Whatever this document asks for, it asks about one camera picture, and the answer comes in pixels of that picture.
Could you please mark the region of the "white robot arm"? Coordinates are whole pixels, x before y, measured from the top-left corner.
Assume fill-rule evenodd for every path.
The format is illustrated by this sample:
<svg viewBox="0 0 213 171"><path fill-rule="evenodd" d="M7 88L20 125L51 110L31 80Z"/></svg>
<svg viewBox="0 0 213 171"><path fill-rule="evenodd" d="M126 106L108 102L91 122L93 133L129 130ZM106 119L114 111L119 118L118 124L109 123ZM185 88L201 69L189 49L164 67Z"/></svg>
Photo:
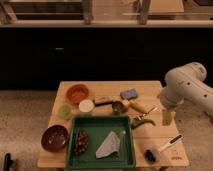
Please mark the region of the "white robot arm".
<svg viewBox="0 0 213 171"><path fill-rule="evenodd" d="M162 106L173 111L185 99L201 107L213 124L213 87L204 83L206 68L199 62L191 62L169 70L164 77L166 86L159 94Z"/></svg>

